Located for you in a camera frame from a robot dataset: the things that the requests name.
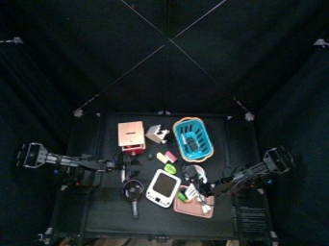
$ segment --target black tent enclosure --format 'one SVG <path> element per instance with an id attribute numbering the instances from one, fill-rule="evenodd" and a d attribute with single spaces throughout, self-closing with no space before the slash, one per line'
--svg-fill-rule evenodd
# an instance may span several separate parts
<path id="1" fill-rule="evenodd" d="M 320 0 L 1 1 L 0 243 L 136 237 L 326 245 L 328 11 Z M 186 117 L 203 120 L 210 136 L 214 153 L 198 163 L 210 182 L 275 146 L 296 164 L 266 180 L 265 194 L 215 196 L 211 218 L 143 195 L 134 219 L 116 170 L 71 173 L 59 160 L 16 167 L 16 148 L 39 142 L 60 157 L 132 160 L 147 189 L 163 169 L 156 153 L 170 151 L 186 185 L 173 128 Z M 118 124 L 138 121 L 146 133 L 154 125 L 170 133 L 164 144 L 146 137 L 128 159 Z"/>

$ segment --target pan handle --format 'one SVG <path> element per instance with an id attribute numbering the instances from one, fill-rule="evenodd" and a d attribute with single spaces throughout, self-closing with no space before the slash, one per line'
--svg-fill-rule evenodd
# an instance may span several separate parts
<path id="1" fill-rule="evenodd" d="M 138 213 L 138 201 L 132 201 L 131 205 L 132 205 L 134 218 L 136 219 L 138 216 L 139 216 L 139 213 Z"/>

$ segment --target white object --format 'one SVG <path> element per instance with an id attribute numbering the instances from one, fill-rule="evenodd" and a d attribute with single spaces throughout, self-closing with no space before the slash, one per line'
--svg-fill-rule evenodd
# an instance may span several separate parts
<path id="1" fill-rule="evenodd" d="M 163 139 L 164 139 L 166 134 L 169 133 L 170 133 L 169 130 L 160 130 L 160 125 L 155 125 L 148 128 L 146 137 L 155 143 L 166 143 L 167 141 Z"/>
<path id="2" fill-rule="evenodd" d="M 164 157 L 160 153 L 156 154 L 156 158 L 163 164 L 169 162 L 169 158 Z"/>
<path id="3" fill-rule="evenodd" d="M 171 206 L 181 187 L 181 178 L 158 169 L 148 185 L 147 198 L 160 207 Z"/>
<path id="4" fill-rule="evenodd" d="M 202 212 L 207 213 L 211 210 L 211 207 L 209 205 L 202 206 Z"/>
<path id="5" fill-rule="evenodd" d="M 207 182 L 207 177 L 206 177 L 206 172 L 203 170 L 203 168 L 199 165 L 194 165 L 198 175 L 199 175 L 199 179 L 202 179 L 203 184 Z"/>
<path id="6" fill-rule="evenodd" d="M 187 187 L 187 189 L 185 191 L 185 196 L 186 196 L 187 200 L 191 200 L 198 195 L 199 195 L 199 192 L 195 189 L 194 184 L 190 184 L 190 186 Z"/>

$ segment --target tray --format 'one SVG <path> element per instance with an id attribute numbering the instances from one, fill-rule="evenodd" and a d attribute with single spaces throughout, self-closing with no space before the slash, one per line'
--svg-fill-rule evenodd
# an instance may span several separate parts
<path id="1" fill-rule="evenodd" d="M 175 196 L 174 200 L 174 211 L 179 213 L 189 214 L 191 216 L 198 216 L 203 218 L 211 218 L 214 214 L 214 206 L 211 206 L 211 210 L 206 213 L 202 211 L 202 206 L 205 205 L 202 202 L 197 200 L 197 197 L 194 197 L 190 201 L 190 203 L 185 203 L 179 198 L 178 194 Z M 214 205 L 214 197 L 206 197 L 205 202 L 210 205 Z"/>

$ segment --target black fabric wall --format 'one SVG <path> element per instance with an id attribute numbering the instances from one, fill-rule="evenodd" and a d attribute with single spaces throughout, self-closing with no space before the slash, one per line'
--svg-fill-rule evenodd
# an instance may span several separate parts
<path id="1" fill-rule="evenodd" d="M 297 157 L 271 190 L 280 235 L 324 243 L 328 13 L 322 0 L 0 1 L 0 40 L 24 41 L 0 42 L 0 242 L 45 229 L 55 195 L 52 170 L 13 171 L 13 150 L 64 154 L 82 107 L 251 111 L 261 151 Z"/>
<path id="2" fill-rule="evenodd" d="M 31 245 L 49 225 L 55 201 L 51 168 L 23 170 L 16 148 L 36 141 L 64 154 L 72 111 L 19 47 L 0 48 L 0 244 Z"/>
<path id="3" fill-rule="evenodd" d="M 328 67 L 329 50 L 318 48 L 255 121 L 261 150 L 284 145 L 297 165 L 270 189 L 285 245 L 328 245 Z"/>

